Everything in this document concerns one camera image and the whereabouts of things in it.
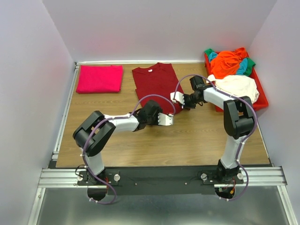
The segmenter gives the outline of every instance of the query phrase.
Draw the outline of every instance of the white cloth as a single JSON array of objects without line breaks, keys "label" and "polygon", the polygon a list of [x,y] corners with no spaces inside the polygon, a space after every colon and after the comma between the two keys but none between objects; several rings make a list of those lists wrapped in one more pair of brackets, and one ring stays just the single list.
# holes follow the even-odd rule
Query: white cloth
[{"label": "white cloth", "polygon": [[222,80],[216,79],[213,74],[208,76],[210,81],[215,81],[218,89],[236,97],[248,96],[254,103],[259,97],[255,80],[243,75],[228,75]]}]

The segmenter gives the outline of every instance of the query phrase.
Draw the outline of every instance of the folded red cloth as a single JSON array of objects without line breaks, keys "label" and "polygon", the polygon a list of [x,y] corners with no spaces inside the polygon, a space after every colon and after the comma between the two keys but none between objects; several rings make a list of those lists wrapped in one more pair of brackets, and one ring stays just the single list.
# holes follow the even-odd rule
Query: folded red cloth
[{"label": "folded red cloth", "polygon": [[121,90],[122,66],[80,66],[77,93],[108,93]]},{"label": "folded red cloth", "polygon": [[[136,94],[139,99],[146,95],[157,94],[171,100],[170,93],[175,91],[178,83],[177,76],[171,64],[157,63],[149,68],[136,68],[132,70],[133,78],[136,85]],[[141,102],[144,106],[148,100],[154,100],[159,103],[163,113],[173,113],[173,108],[165,99],[160,97],[149,97]],[[175,104],[176,113],[182,108]]]}]

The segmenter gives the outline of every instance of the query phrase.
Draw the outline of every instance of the wooden surface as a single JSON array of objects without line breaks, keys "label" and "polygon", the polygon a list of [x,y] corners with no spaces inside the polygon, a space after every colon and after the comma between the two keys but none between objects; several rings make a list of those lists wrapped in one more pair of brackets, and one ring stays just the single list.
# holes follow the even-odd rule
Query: wooden surface
[{"label": "wooden surface", "polygon": [[[124,76],[120,93],[77,94],[72,96],[57,167],[77,167],[83,161],[72,138],[77,127],[94,111],[122,115],[133,110],[138,98],[132,69],[150,64],[123,65]],[[173,64],[178,78],[188,74],[207,75],[204,64]],[[185,93],[191,93],[189,79],[181,82]],[[106,166],[216,165],[226,143],[223,113],[211,103],[174,116],[169,127],[146,127],[138,132],[113,135],[102,150]],[[269,160],[257,129],[245,144],[242,164],[268,164]]]}]

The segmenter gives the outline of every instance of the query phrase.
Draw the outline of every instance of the red basket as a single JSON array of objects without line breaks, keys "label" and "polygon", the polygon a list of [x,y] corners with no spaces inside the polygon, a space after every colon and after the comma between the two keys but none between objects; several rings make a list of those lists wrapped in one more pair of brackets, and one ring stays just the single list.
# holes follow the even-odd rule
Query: red basket
[{"label": "red basket", "polygon": [[[211,68],[210,68],[210,63],[208,61],[208,56],[204,53],[204,57],[205,57],[205,67],[206,67],[206,71],[208,75],[211,75]],[[256,102],[253,103],[253,108],[255,111],[266,108],[269,106],[268,100],[264,94],[263,88],[261,83],[259,82],[258,76],[255,72],[255,69],[252,69],[252,73],[249,76],[251,78],[253,78],[255,80],[255,83],[257,85],[257,90],[259,92],[259,97],[258,100]],[[216,106],[216,111],[217,112],[223,112],[223,110],[219,107]]]}]

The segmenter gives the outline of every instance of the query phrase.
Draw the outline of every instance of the blue cloth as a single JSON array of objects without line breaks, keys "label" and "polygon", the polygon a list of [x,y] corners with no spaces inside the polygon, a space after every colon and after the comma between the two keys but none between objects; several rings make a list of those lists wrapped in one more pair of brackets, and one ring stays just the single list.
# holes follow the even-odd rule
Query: blue cloth
[{"label": "blue cloth", "polygon": [[209,56],[208,56],[208,61],[211,62],[214,58],[216,58],[218,56],[218,54],[216,54],[215,52],[212,52]]},{"label": "blue cloth", "polygon": [[244,72],[246,71],[248,66],[248,60],[247,58],[244,58],[242,62],[240,62],[240,67],[238,71],[236,71],[236,75],[244,75]]}]

